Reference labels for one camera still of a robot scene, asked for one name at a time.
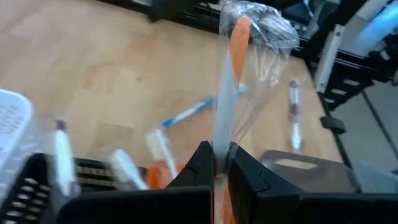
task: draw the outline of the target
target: plastic bag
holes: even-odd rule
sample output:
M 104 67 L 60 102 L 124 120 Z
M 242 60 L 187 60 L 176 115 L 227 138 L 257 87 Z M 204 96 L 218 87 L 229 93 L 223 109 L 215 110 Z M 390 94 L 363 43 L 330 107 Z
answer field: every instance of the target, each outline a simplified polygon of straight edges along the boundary
M 225 187 L 228 159 L 257 119 L 277 86 L 284 63 L 298 46 L 296 30 L 274 8 L 247 1 L 223 2 L 220 17 L 216 103 L 214 107 L 213 150 L 216 157 L 215 218 Z M 237 97 L 238 83 L 245 94 Z

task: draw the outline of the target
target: white toothbrush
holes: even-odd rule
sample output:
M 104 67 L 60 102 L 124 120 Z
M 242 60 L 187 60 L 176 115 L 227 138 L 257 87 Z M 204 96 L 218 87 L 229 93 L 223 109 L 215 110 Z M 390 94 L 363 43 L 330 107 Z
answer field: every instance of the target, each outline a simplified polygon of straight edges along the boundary
M 243 94 L 246 91 L 246 86 L 243 83 L 240 83 L 238 91 L 239 91 L 240 95 Z M 165 121 L 163 121 L 162 125 L 164 128 L 169 128 L 169 127 L 175 125 L 177 122 L 180 122 L 195 113 L 201 112 L 205 108 L 211 106 L 213 104 L 213 102 L 214 102 L 214 97 L 209 97 L 209 98 L 197 103 L 195 106 L 192 106 L 191 108 L 181 112 L 180 114 L 176 115 L 175 117 L 166 119 Z
M 178 175 L 174 158 L 169 149 L 169 140 L 164 136 L 163 130 L 155 129 L 146 135 L 147 146 L 155 160 L 165 160 L 174 179 Z
M 61 120 L 58 120 L 56 124 L 57 129 L 54 134 L 55 182 L 61 194 L 70 198 L 80 193 L 80 186 L 76 177 L 75 161 L 69 136 L 66 132 L 67 125 Z
M 138 167 L 123 149 L 115 149 L 109 158 L 116 178 L 128 190 L 147 190 L 148 186 L 143 181 Z
M 299 121 L 299 84 L 296 80 L 290 81 L 290 113 L 292 116 L 292 149 L 300 152 L 302 137 Z

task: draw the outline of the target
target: white plastic basket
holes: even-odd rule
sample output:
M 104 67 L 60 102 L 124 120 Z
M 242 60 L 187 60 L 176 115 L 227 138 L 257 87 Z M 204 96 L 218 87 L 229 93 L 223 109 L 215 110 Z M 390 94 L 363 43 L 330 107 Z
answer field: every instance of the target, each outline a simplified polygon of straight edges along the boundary
M 0 89 L 0 207 L 24 161 L 40 152 L 30 101 Z

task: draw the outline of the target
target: black metal frame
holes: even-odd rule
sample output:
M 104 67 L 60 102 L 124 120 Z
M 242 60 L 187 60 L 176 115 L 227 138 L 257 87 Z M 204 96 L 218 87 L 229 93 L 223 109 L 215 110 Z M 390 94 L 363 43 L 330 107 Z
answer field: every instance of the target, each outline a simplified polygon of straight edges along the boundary
M 149 6 L 139 2 L 134 2 L 132 0 L 98 1 L 113 4 L 115 6 L 120 6 L 147 15 L 151 15 L 152 13 Z M 341 0 L 337 10 L 324 22 L 321 28 L 318 29 L 311 39 L 308 40 L 306 38 L 300 37 L 300 45 L 292 50 L 291 55 L 304 59 L 312 78 L 314 77 L 316 69 L 313 67 L 313 64 L 318 63 L 320 59 L 319 52 L 322 51 L 323 44 L 325 43 L 330 31 L 332 31 L 337 24 L 345 26 L 366 1 L 367 0 Z M 173 16 L 169 17 L 168 20 L 218 34 L 220 11 L 212 9 L 209 4 L 201 3 L 184 12 L 175 13 Z M 379 72 L 375 63 L 369 61 L 367 58 L 351 54 L 343 50 L 339 50 L 337 53 L 335 66 L 331 77 L 333 76 L 333 73 L 341 72 L 341 70 L 348 71 L 348 73 L 366 73 L 368 75 L 367 77 L 362 76 L 360 78 L 365 82 L 365 85 L 360 86 L 362 89 L 371 85 L 371 80 L 380 80 Z M 325 98 L 329 99 L 335 97 L 335 95 L 331 92 L 331 89 L 332 88 L 327 89 L 325 94 L 319 94 L 319 99 L 327 116 L 330 116 L 330 108 L 334 109 L 336 106 L 344 103 L 348 98 L 352 97 L 353 95 L 357 95 L 362 90 L 360 88 L 346 86 L 346 90 L 349 94 L 345 96 L 346 98 L 335 101 L 336 103 L 333 105 L 325 101 Z M 333 133 L 333 135 L 344 163 L 347 166 L 351 166 L 348 156 L 346 155 L 344 147 L 340 141 L 339 135 L 337 133 Z

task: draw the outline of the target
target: wooden floor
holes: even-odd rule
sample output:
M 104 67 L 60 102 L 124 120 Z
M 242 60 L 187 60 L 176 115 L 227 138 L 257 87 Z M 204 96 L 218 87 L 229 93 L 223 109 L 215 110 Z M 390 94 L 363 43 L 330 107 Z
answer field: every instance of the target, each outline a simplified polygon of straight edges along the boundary
M 142 14 L 94 0 L 0 1 L 0 88 L 28 97 L 45 133 L 53 119 L 66 119 L 77 157 L 104 159 L 122 147 L 145 166 L 151 160 L 145 134 L 213 94 L 217 51 L 215 34 L 150 24 Z M 319 122 L 323 110 L 306 66 L 293 57 L 241 145 L 255 157 L 290 151 L 292 77 L 301 83 L 303 153 L 341 161 Z M 211 125 L 211 111 L 204 111 L 170 129 L 179 162 L 210 140 Z

